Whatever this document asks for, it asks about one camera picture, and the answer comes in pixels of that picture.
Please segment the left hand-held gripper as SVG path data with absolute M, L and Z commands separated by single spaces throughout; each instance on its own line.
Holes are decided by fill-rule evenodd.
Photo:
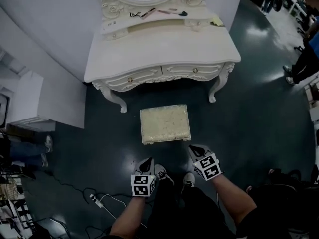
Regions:
M 134 175 L 131 175 L 132 196 L 149 197 L 152 194 L 156 182 L 154 169 L 154 159 L 151 157 L 140 161 L 135 166 Z

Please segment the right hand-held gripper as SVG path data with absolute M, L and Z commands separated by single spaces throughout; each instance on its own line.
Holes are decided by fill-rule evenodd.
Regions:
M 188 152 L 194 163 L 195 172 L 205 181 L 209 181 L 222 174 L 219 159 L 214 153 L 211 154 L 211 150 L 207 146 L 191 144 L 188 147 Z

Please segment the cream upholstered stool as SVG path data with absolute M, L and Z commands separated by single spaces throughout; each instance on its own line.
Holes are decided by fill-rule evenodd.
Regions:
M 140 125 L 143 145 L 191 140 L 187 105 L 142 109 Z

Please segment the white ornate dressing table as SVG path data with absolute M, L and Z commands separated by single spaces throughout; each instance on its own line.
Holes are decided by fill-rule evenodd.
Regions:
M 129 15 L 141 16 L 151 8 L 155 12 L 145 19 Z M 91 43 L 84 80 L 118 104 L 122 113 L 127 104 L 118 92 L 182 78 L 215 80 L 208 94 L 213 103 L 241 60 L 225 26 L 210 24 L 217 15 L 204 0 L 101 0 L 101 9 L 103 21 Z M 185 11 L 188 16 L 158 9 Z

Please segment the person's left forearm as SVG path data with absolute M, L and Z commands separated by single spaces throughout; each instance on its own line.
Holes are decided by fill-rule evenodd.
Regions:
M 109 233 L 122 239 L 133 239 L 142 221 L 146 200 L 132 197 L 127 207 L 115 220 Z

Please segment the person's right forearm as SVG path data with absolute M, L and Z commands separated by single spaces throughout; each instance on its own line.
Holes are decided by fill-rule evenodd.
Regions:
M 211 182 L 236 226 L 257 208 L 253 199 L 223 174 L 214 177 Z

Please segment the person's white shoe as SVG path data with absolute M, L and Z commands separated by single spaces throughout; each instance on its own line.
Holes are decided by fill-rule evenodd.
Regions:
M 155 164 L 154 166 L 155 176 L 161 181 L 169 179 L 173 184 L 173 179 L 168 175 L 167 170 L 161 164 Z
M 195 175 L 191 172 L 187 172 L 183 178 L 183 189 L 181 194 L 188 194 L 195 186 Z

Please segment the person's right white shoe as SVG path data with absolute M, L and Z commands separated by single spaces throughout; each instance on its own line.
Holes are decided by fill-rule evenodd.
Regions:
M 191 172 L 187 172 L 183 178 L 183 189 L 181 194 L 188 194 L 195 186 L 195 175 Z

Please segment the person's left leg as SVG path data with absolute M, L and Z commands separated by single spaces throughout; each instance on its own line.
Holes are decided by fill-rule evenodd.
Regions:
M 174 184 L 160 180 L 147 222 L 147 239 L 182 239 L 182 211 L 175 199 Z

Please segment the person's leg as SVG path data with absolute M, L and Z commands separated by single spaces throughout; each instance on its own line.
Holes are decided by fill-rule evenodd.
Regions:
M 182 229 L 185 239 L 235 239 L 217 204 L 197 187 L 185 186 Z
M 182 211 L 175 199 L 174 184 L 160 180 L 147 222 L 147 239 L 182 239 Z

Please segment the person's right leg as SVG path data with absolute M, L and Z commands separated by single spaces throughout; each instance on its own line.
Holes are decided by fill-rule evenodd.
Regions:
M 197 187 L 185 186 L 182 229 L 185 239 L 235 239 L 217 204 Z

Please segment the white power strip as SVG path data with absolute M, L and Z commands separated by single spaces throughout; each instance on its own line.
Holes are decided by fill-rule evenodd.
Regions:
M 101 202 L 99 198 L 95 194 L 90 194 L 90 199 L 99 207 L 103 208 L 104 204 Z

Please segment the black backpack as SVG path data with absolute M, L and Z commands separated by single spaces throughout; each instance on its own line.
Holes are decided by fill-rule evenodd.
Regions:
M 269 183 L 246 189 L 256 205 L 270 211 L 289 232 L 319 239 L 319 171 L 303 181 L 299 170 L 269 170 Z

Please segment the white low cabinet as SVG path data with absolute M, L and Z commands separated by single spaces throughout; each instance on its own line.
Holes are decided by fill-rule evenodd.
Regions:
M 24 74 L 10 100 L 7 123 L 34 132 L 54 132 L 56 122 L 39 112 L 44 78 L 35 72 Z

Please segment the white open shelf unit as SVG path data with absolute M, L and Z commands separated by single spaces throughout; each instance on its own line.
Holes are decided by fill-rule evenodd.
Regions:
M 29 69 L 0 47 L 0 84 L 17 82 Z

